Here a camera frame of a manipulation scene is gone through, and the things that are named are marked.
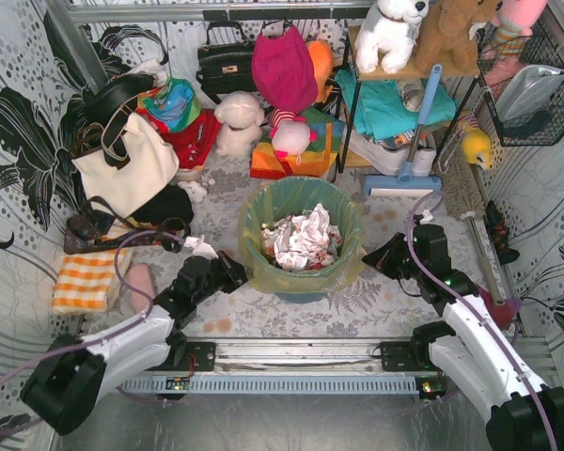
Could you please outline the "light blue floor squeegee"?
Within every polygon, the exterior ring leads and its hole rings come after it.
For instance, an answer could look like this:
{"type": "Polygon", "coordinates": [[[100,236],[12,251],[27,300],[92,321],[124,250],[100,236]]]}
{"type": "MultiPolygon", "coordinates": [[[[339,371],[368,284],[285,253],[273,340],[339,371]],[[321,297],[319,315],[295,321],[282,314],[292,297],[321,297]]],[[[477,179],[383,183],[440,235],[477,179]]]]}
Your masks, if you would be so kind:
{"type": "Polygon", "coordinates": [[[364,180],[363,192],[367,195],[374,196],[391,196],[391,197],[417,197],[440,191],[442,181],[437,176],[417,177],[413,174],[413,164],[420,134],[426,125],[430,114],[431,106],[439,86],[443,66],[435,64],[428,77],[425,87],[424,97],[418,113],[417,127],[415,128],[415,136],[409,148],[409,152],[403,167],[398,171],[395,177],[385,175],[367,175],[364,180]]]}

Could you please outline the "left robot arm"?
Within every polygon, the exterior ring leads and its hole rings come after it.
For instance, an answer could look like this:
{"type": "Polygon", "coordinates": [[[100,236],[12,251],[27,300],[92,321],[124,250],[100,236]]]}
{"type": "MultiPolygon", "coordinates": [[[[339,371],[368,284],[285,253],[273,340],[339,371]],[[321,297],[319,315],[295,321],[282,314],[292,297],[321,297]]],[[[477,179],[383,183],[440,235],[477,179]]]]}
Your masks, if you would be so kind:
{"type": "Polygon", "coordinates": [[[56,338],[23,386],[22,402],[67,435],[105,395],[139,373],[194,370],[196,356],[183,329],[200,303],[246,281],[244,266],[223,251],[215,258],[186,258],[171,285],[140,313],[97,334],[56,338]]]}

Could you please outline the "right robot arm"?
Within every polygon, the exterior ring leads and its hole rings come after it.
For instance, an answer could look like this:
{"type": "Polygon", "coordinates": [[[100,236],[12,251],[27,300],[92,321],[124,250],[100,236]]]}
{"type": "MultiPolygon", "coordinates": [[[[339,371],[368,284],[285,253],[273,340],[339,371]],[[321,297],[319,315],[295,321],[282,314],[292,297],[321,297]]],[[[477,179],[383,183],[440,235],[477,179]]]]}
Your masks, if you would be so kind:
{"type": "Polygon", "coordinates": [[[408,343],[382,345],[385,370],[444,372],[477,409],[494,450],[564,450],[564,388],[536,374],[499,329],[478,287],[452,268],[441,226],[397,233],[362,260],[392,280],[414,280],[440,316],[415,328],[408,343]]]}

